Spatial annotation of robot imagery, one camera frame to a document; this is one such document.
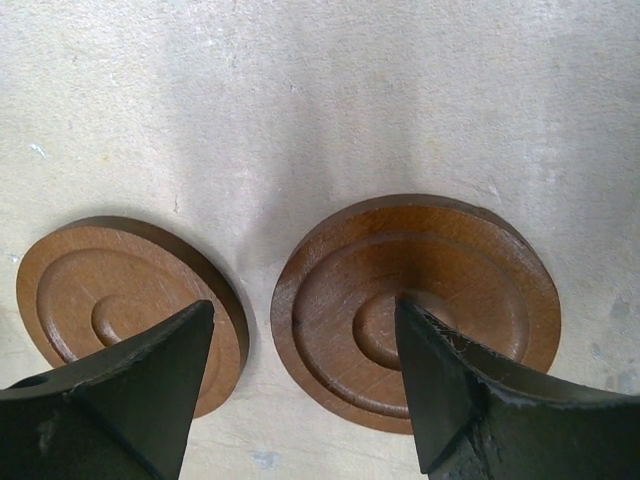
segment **brown wooden disc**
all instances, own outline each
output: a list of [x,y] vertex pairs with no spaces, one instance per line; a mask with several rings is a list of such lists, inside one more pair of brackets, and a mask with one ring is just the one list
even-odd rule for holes
[[195,416],[231,395],[249,350],[247,322],[224,276],[194,248],[153,225],[94,217],[47,235],[24,256],[18,307],[54,367],[211,300],[214,334]]
[[401,294],[513,360],[551,366],[558,294],[522,236],[462,202],[394,195],[320,223],[285,265],[271,327],[293,379],[343,418],[411,433],[394,333]]

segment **wood grain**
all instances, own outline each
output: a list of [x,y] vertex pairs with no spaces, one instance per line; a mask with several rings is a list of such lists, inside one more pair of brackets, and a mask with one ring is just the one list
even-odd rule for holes
[[196,416],[224,403],[246,362],[247,323],[231,285],[190,245],[148,223],[93,217],[47,235],[22,260],[16,290],[27,331],[54,367],[211,300],[215,331]]
[[507,222],[442,197],[394,195],[314,228],[277,282],[280,358],[318,403],[353,422],[411,433],[394,308],[411,295],[449,326],[547,371],[560,303],[542,262]]

